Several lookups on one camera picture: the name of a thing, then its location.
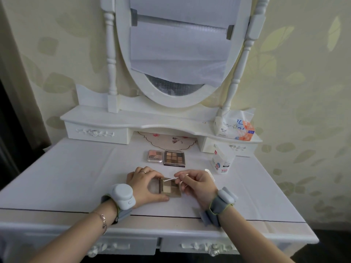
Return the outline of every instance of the right hand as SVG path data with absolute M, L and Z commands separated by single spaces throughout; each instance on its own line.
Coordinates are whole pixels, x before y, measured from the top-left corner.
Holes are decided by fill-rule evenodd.
M 203 170 L 185 170 L 174 174 L 177 177 L 176 184 L 181 181 L 180 188 L 187 195 L 192 195 L 199 202 L 200 207 L 206 210 L 210 207 L 212 200 L 218 194 L 218 188 L 214 184 L 208 172 Z

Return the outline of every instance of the vanity table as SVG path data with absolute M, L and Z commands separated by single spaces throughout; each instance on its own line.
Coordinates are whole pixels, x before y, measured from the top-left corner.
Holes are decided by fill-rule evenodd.
M 20 244 L 35 249 L 45 245 L 92 211 L 107 187 L 125 182 L 127 173 L 137 166 L 150 166 L 169 178 L 184 169 L 147 162 L 148 150 L 158 148 L 144 136 L 135 132 L 129 145 L 59 141 L 0 192 L 0 232 L 8 249 Z M 212 170 L 211 154 L 200 152 L 197 143 L 182 151 L 186 168 Z M 318 242 L 254 156 L 237 156 L 228 174 L 213 176 L 218 188 L 226 186 L 238 196 L 235 208 L 287 255 Z M 109 227 L 89 255 L 153 255 L 157 248 L 162 252 L 238 254 L 224 231 L 204 226 L 196 200 L 182 195 L 134 210 Z
M 21 244 L 38 249 L 50 242 L 92 211 L 108 186 L 124 183 L 127 173 L 137 166 L 150 166 L 169 178 L 184 170 L 147 162 L 148 150 L 181 150 L 185 153 L 186 169 L 213 170 L 212 153 L 218 142 L 230 145 L 236 158 L 228 173 L 213 175 L 215 184 L 218 188 L 226 186 L 238 196 L 235 208 L 244 218 L 289 256 L 307 243 L 317 243 L 316 235 L 254 156 L 262 140 L 256 134 L 250 141 L 234 140 L 215 136 L 213 131 L 215 117 L 224 118 L 230 111 L 248 53 L 263 27 L 269 0 L 258 0 L 252 15 L 252 0 L 225 0 L 228 5 L 206 0 L 215 2 L 216 6 L 194 3 L 193 7 L 191 3 L 184 6 L 181 0 L 153 0 L 158 2 L 158 10 L 138 4 L 143 0 L 100 1 L 106 23 L 108 92 L 97 93 L 76 85 L 79 105 L 61 116 L 69 138 L 59 141 L 0 192 L 0 232 L 7 243 L 6 254 L 20 249 Z M 175 3 L 169 5 L 164 1 Z M 184 18 L 178 16 L 187 15 L 187 11 L 167 10 L 189 7 L 190 14 Z M 221 16 L 213 16 L 215 11 Z M 138 86 L 135 97 L 117 92 L 115 23 L 123 60 Z M 183 68 L 184 76 L 178 73 L 174 77 L 174 73 L 157 68 L 160 72 L 156 74 L 160 76 L 147 74 L 150 71 L 147 69 L 142 72 L 144 60 L 132 54 L 139 49 L 134 46 L 132 37 L 138 34 L 148 42 L 155 38 L 143 28 L 163 29 L 160 39 L 170 35 L 168 41 L 189 40 L 196 48 L 206 48 L 195 50 L 203 54 L 193 57 L 201 67 L 214 72 L 215 83 L 211 84 L 213 77 L 203 79 L 201 76 L 189 78 L 189 81 L 199 81 L 197 84 L 166 80 L 165 73 L 177 80 L 195 74 L 191 68 L 199 70 L 196 65 L 184 69 L 172 62 L 174 59 L 167 59 L 170 61 L 167 64 Z M 186 39 L 181 36 L 184 30 Z M 208 39 L 199 39 L 202 35 Z M 222 55 L 215 63 L 218 69 L 208 65 L 207 52 L 219 52 L 217 44 L 204 44 L 211 39 L 227 46 L 227 55 L 224 58 Z M 150 53 L 147 61 L 163 68 L 162 64 L 158 65 L 158 59 L 155 60 L 155 53 L 157 51 Z M 181 54 L 182 51 L 173 52 L 175 58 L 179 57 L 175 61 L 184 60 L 182 57 L 188 60 L 188 55 L 181 57 Z M 164 61 L 164 52 L 157 55 Z M 200 102 L 216 90 L 236 61 L 223 106 L 203 106 Z M 166 136 L 160 142 L 162 134 Z M 157 248 L 162 252 L 209 253 L 212 256 L 238 253 L 224 231 L 212 225 L 204 226 L 195 199 L 182 195 L 166 203 L 148 204 L 134 210 L 130 217 L 109 227 L 88 255 L 153 255 Z

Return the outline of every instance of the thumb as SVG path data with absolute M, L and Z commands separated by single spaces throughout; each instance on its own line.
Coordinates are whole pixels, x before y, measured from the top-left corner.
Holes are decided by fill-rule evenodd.
M 195 181 L 194 179 L 191 179 L 189 176 L 185 175 L 185 174 L 181 174 L 179 176 L 179 178 L 186 183 L 188 186 L 190 186 L 192 189 L 195 189 L 195 187 L 197 186 L 197 184 L 199 182 Z
M 164 194 L 151 194 L 150 202 L 166 202 L 169 200 L 168 195 Z

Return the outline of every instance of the left hand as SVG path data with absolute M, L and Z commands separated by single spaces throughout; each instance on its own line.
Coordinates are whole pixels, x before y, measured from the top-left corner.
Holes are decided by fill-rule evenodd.
M 137 167 L 134 172 L 127 174 L 127 184 L 133 188 L 133 196 L 136 204 L 134 209 L 152 202 L 164 202 L 169 196 L 163 194 L 152 194 L 147 186 L 152 178 L 163 178 L 164 176 L 150 167 Z

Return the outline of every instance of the bracelet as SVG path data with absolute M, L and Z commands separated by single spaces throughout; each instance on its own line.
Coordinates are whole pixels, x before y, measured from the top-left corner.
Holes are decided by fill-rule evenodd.
M 105 231 L 103 232 L 103 235 L 104 235 L 106 233 L 106 231 L 107 231 L 107 223 L 106 223 L 105 216 L 103 214 L 99 214 L 96 211 L 93 211 L 92 213 L 95 213 L 95 214 L 99 215 L 100 219 L 103 221 L 103 229 L 105 229 Z

